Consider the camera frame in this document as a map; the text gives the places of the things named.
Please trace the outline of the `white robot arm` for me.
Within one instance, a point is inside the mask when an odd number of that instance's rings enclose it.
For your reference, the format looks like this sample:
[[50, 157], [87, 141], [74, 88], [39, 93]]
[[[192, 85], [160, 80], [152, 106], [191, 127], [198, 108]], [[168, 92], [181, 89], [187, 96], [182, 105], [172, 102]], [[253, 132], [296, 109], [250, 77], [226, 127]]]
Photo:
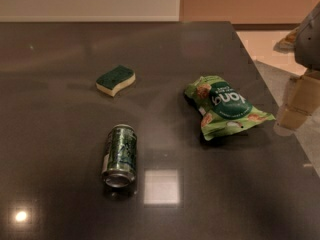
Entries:
[[312, 70], [320, 70], [320, 2], [301, 22], [295, 40], [295, 61]]

